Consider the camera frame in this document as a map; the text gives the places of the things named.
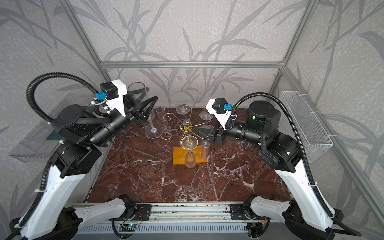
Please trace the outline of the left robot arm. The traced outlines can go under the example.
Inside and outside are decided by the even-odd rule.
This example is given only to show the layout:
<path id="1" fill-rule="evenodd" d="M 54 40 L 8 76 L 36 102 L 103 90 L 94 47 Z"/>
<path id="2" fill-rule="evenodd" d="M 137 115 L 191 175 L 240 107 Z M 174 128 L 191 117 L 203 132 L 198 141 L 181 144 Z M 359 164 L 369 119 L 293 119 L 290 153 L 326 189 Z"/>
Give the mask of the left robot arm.
<path id="1" fill-rule="evenodd" d="M 157 100 L 155 96 L 131 106 L 124 97 L 125 115 L 113 110 L 109 118 L 93 118 L 78 105 L 65 108 L 53 122 L 65 141 L 47 161 L 29 210 L 10 222 L 9 239 L 70 240 L 79 231 L 105 220 L 133 216 L 136 204 L 127 195 L 91 207 L 67 207 L 66 203 L 101 156 L 100 147 L 106 147 L 129 124 L 142 126 Z"/>

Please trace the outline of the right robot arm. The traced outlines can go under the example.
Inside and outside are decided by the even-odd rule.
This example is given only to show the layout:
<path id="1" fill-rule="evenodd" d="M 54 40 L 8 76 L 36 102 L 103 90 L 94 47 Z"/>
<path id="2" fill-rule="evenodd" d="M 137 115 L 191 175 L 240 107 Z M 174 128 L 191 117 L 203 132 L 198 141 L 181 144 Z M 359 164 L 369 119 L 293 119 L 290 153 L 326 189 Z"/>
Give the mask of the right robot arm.
<path id="1" fill-rule="evenodd" d="M 255 101 L 248 108 L 246 121 L 236 120 L 233 128 L 229 128 L 225 124 L 233 107 L 224 98 L 210 99 L 206 109 L 218 124 L 212 130 L 197 128 L 197 131 L 210 144 L 223 144 L 230 137 L 257 147 L 258 156 L 280 176 L 294 197 L 281 202 L 252 194 L 243 202 L 246 218 L 264 217 L 283 222 L 302 240 L 334 239 L 334 222 L 312 190 L 314 185 L 308 179 L 297 141 L 278 130 L 281 112 L 271 103 Z"/>

